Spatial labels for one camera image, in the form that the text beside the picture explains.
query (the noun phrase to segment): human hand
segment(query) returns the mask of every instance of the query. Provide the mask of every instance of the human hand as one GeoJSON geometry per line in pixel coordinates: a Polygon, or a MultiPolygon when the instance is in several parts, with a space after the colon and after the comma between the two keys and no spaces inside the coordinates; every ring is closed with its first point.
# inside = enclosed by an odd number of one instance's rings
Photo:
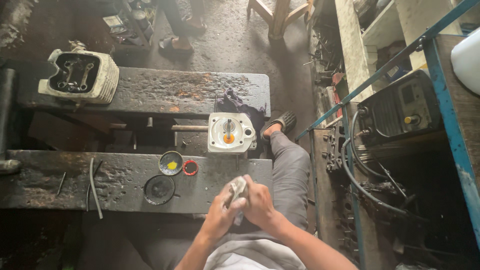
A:
{"type": "Polygon", "coordinates": [[[247,204],[247,199],[241,197],[232,201],[229,208],[227,208],[233,196],[230,193],[230,183],[233,181],[226,184],[220,191],[220,194],[215,197],[205,217],[204,224],[198,233],[209,241],[216,243],[226,234],[237,213],[247,204]]]}
{"type": "Polygon", "coordinates": [[[281,214],[273,207],[268,187],[254,183],[248,174],[243,178],[247,181],[249,201],[248,207],[243,209],[243,214],[251,223],[270,233],[281,214]]]}

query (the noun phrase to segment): wooden shelf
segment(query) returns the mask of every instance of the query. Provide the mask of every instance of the wooden shelf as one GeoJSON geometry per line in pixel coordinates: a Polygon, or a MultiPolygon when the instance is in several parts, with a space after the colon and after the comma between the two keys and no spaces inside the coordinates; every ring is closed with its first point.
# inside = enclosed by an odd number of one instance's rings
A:
{"type": "Polygon", "coordinates": [[[365,46],[384,48],[394,41],[405,40],[398,18],[396,3],[392,0],[362,34],[365,46]]]}

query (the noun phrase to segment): wooden stool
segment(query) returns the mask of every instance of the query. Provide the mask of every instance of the wooden stool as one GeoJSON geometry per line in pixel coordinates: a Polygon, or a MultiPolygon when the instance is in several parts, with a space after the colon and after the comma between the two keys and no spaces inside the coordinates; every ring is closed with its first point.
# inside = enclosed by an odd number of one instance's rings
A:
{"type": "Polygon", "coordinates": [[[261,0],[249,0],[247,7],[247,18],[250,19],[251,9],[255,10],[268,24],[268,36],[272,39],[281,39],[285,33],[285,28],[300,16],[305,14],[305,23],[312,16],[313,0],[307,2],[294,11],[287,13],[290,7],[290,0],[277,0],[275,11],[271,12],[261,0]]]}

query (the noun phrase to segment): sandal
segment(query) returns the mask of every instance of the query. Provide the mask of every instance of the sandal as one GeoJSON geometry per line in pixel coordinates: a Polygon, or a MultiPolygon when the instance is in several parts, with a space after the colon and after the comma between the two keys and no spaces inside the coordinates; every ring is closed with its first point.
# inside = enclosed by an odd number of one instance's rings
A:
{"type": "Polygon", "coordinates": [[[159,41],[158,50],[165,54],[191,55],[194,51],[193,45],[190,49],[175,49],[172,45],[173,38],[167,38],[159,41]]]}
{"type": "Polygon", "coordinates": [[[185,15],[185,17],[182,18],[183,23],[185,24],[185,28],[190,34],[194,35],[203,35],[205,31],[207,30],[207,25],[202,22],[202,28],[195,27],[193,25],[190,25],[187,23],[187,20],[190,19],[189,15],[185,15]]]}
{"type": "Polygon", "coordinates": [[[290,131],[292,131],[292,129],[297,124],[297,117],[292,111],[284,112],[282,115],[280,115],[280,117],[273,120],[268,126],[262,128],[262,130],[260,131],[260,138],[262,139],[262,141],[266,143],[270,142],[270,139],[267,139],[264,137],[264,132],[265,130],[267,130],[269,127],[271,127],[273,124],[276,124],[276,123],[279,123],[282,125],[282,128],[280,131],[286,135],[290,131]]]}

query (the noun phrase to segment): orange part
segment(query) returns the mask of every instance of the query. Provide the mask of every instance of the orange part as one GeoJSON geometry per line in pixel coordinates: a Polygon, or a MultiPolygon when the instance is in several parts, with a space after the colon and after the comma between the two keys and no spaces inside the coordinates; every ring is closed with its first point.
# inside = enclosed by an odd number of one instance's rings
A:
{"type": "Polygon", "coordinates": [[[227,134],[223,136],[223,141],[227,144],[233,143],[234,140],[235,140],[235,137],[233,136],[233,134],[230,134],[230,140],[227,139],[227,134]]]}

